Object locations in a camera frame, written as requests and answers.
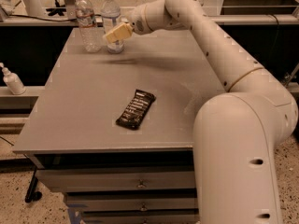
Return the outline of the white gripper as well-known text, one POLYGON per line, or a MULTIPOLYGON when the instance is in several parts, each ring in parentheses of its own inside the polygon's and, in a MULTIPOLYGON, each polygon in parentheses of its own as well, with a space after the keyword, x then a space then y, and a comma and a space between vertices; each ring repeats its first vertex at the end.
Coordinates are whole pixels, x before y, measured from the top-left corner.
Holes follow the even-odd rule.
POLYGON ((131 37, 133 30, 138 35, 151 33, 146 20, 146 7, 146 4, 137 6, 129 12, 127 18, 121 17, 121 23, 105 33, 103 39, 111 44, 131 37))

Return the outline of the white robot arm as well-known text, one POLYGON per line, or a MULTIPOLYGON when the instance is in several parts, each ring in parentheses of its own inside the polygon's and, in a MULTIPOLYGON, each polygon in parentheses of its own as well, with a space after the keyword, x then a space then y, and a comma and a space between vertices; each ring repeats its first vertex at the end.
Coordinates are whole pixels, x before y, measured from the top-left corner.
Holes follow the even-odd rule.
POLYGON ((200 223, 283 224, 275 148, 298 122, 291 93, 208 17, 199 0, 138 6, 104 39, 178 25, 191 32, 224 88, 200 108, 193 126, 200 223))

